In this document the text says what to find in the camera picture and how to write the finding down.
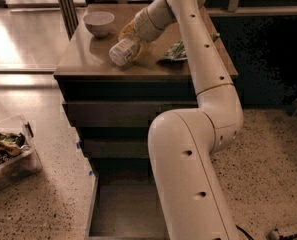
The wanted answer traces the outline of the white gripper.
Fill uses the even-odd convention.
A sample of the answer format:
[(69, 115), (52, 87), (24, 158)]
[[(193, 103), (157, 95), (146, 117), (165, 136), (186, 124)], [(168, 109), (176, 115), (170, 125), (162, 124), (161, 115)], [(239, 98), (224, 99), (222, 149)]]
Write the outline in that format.
[[(159, 38), (165, 30), (165, 16), (162, 9), (150, 10), (145, 7), (138, 12), (134, 21), (130, 21), (119, 32), (118, 40), (121, 41), (126, 36), (137, 36), (145, 42), (152, 42)], [(135, 42), (130, 48), (131, 61), (135, 62), (144, 50), (142, 42)]]

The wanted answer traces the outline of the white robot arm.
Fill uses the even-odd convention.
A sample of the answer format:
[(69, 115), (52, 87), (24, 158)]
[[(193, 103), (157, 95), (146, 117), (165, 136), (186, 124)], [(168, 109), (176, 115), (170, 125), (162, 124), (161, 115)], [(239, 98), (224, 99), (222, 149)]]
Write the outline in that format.
[(200, 15), (200, 0), (155, 0), (139, 34), (152, 40), (175, 19), (198, 106), (158, 115), (148, 151), (170, 240), (239, 240), (210, 156), (229, 146), (243, 125), (231, 77)]

